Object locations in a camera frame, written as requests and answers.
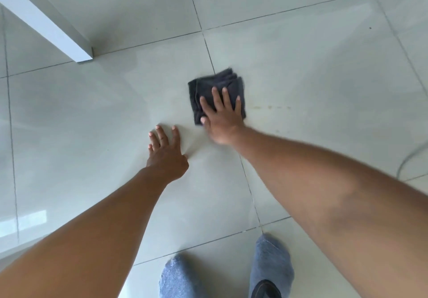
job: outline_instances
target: gray sock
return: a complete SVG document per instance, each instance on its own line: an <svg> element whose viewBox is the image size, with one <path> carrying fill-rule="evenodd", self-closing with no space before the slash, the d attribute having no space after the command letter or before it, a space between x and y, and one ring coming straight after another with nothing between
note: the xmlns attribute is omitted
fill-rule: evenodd
<svg viewBox="0 0 428 298"><path fill-rule="evenodd" d="M255 244L253 268L249 278L249 298L254 288L262 281L271 281L288 298L294 279L290 254L281 242L269 234L263 234Z"/></svg>
<svg viewBox="0 0 428 298"><path fill-rule="evenodd" d="M170 259L159 280L160 298L206 298L202 285L181 254Z"/></svg>

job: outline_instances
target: sock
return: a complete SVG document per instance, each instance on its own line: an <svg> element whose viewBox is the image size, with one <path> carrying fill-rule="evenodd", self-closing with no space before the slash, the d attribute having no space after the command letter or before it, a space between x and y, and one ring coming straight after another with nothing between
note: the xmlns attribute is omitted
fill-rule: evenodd
<svg viewBox="0 0 428 298"><path fill-rule="evenodd" d="M294 279L294 270L290 259L290 254L281 242L269 234L263 234L255 244L255 255L253 267L249 279L249 298L252 297L254 289L265 291L265 295L255 295L257 297L276 297L279 294L282 298L288 298Z"/></svg>
<svg viewBox="0 0 428 298"><path fill-rule="evenodd" d="M163 268L159 298L207 298L202 285L183 255L176 255Z"/></svg>

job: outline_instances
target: white furniture leg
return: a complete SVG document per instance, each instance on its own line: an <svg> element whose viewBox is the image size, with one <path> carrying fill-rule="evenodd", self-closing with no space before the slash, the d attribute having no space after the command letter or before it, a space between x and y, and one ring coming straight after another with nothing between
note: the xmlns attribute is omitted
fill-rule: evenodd
<svg viewBox="0 0 428 298"><path fill-rule="evenodd" d="M88 40L48 0L0 0L0 4L72 60L82 62L93 59Z"/></svg>

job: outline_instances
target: folded cloth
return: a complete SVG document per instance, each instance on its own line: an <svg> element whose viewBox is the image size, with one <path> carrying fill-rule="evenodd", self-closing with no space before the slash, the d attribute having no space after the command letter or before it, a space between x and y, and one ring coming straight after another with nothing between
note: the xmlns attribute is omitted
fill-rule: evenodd
<svg viewBox="0 0 428 298"><path fill-rule="evenodd" d="M213 87L217 87L217 90L220 94L221 100L223 101L222 89L227 88L229 92L230 102L232 103L232 108L235 109L236 98L238 95L241 97L241 116L244 119L245 114L245 100L243 97L243 81L241 77L238 77L236 73L233 72L232 68L221 71L215 75L205 76L201 78L196 78L188 83L189 85L189 95L190 95L190 104L193 110L193 116L195 119L195 124L202 124L201 117L206 116L202 110L200 104L201 96L205 97L209 106L215 111L214 99L211 93Z"/></svg>

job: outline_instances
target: person's left hand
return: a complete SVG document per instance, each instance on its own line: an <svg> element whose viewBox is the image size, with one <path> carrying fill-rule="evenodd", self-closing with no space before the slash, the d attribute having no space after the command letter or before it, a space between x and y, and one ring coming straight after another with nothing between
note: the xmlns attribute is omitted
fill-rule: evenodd
<svg viewBox="0 0 428 298"><path fill-rule="evenodd" d="M181 176L189 168L187 157L181 154L180 133L176 126L173 126L173 140L169 140L160 125L156 126L158 137L153 132L149 132L151 144L148 145L150 156L147 160L147 167L158 168L165 173L165 176L172 182Z"/></svg>

